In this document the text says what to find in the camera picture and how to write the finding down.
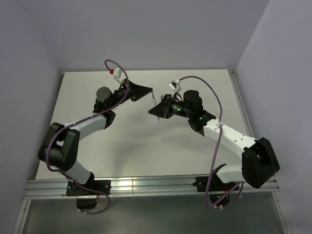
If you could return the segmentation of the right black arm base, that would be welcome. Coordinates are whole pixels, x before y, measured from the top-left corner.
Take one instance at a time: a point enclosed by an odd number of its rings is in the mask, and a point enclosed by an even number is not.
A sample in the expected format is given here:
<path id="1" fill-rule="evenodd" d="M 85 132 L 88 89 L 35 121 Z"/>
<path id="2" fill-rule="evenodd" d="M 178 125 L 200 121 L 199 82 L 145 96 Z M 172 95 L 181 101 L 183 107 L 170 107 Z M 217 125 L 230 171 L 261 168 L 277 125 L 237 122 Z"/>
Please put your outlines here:
<path id="1" fill-rule="evenodd" d="M 209 176 L 198 176 L 192 184 L 196 187 L 197 192 L 204 192 L 204 204 L 207 209 L 211 208 L 224 208 L 232 204 L 231 195 L 229 191 L 238 191 L 236 199 L 238 199 L 242 192 L 243 183 L 223 183 L 216 172 L 213 172 L 209 189 L 207 192 Z"/>

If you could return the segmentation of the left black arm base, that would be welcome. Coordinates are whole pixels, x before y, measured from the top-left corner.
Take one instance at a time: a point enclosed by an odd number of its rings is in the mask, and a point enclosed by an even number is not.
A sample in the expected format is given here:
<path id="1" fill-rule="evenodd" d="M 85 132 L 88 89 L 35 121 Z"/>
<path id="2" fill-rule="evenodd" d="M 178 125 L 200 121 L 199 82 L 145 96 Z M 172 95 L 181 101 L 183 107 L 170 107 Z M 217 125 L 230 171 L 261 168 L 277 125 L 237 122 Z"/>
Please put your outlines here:
<path id="1" fill-rule="evenodd" d="M 111 181 L 106 179 L 94 180 L 87 185 L 77 185 L 75 182 L 68 181 L 66 196 L 76 197 L 76 207 L 80 211 L 93 210 L 99 201 L 100 196 L 108 198 L 108 205 L 111 204 L 109 197 L 111 189 Z"/>

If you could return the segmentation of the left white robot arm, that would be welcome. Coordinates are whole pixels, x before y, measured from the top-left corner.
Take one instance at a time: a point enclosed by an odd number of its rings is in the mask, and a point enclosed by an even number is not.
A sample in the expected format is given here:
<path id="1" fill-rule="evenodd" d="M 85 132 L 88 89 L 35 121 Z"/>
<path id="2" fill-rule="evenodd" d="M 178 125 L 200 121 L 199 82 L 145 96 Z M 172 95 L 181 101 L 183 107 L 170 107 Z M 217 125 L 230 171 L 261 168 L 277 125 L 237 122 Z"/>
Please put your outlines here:
<path id="1" fill-rule="evenodd" d="M 90 117 L 76 123 L 52 123 L 38 152 L 39 160 L 46 163 L 50 171 L 63 173 L 78 183 L 78 190 L 84 195 L 94 191 L 94 174 L 84 168 L 77 160 L 79 142 L 87 136 L 108 128 L 116 114 L 113 109 L 131 100 L 140 100 L 153 91 L 151 87 L 123 80 L 117 90 L 101 87 L 96 92 L 94 110 Z"/>

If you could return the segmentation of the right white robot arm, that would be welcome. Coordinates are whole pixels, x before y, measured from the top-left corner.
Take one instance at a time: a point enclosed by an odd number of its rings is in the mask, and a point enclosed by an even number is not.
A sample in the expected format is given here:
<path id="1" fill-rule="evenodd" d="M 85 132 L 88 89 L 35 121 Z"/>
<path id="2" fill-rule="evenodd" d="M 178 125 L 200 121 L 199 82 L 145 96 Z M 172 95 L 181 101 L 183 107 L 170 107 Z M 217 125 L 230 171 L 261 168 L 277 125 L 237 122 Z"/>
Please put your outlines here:
<path id="1" fill-rule="evenodd" d="M 164 119 L 185 117 L 195 132 L 216 140 L 239 157 L 240 163 L 224 164 L 214 170 L 211 185 L 216 190 L 222 190 L 231 182 L 246 182 L 259 189 L 280 170 L 269 140 L 246 136 L 222 124 L 216 116 L 204 110 L 198 91 L 186 91 L 182 101 L 166 94 L 149 113 Z"/>

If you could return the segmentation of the aluminium mounting rail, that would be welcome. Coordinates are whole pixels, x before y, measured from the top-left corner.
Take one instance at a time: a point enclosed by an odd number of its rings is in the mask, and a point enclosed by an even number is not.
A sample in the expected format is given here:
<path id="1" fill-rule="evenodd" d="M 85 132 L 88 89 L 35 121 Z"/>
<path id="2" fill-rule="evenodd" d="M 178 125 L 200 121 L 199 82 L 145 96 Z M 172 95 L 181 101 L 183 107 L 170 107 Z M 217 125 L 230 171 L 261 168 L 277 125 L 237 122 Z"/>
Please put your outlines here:
<path id="1" fill-rule="evenodd" d="M 145 177 L 111 177 L 109 197 L 140 197 L 140 196 L 173 196 L 173 195 L 203 195 L 193 185 L 196 175 L 170 175 Z M 75 199 L 96 198 L 95 195 L 68 196 L 67 179 L 36 179 L 26 184 L 23 200 L 40 199 Z"/>

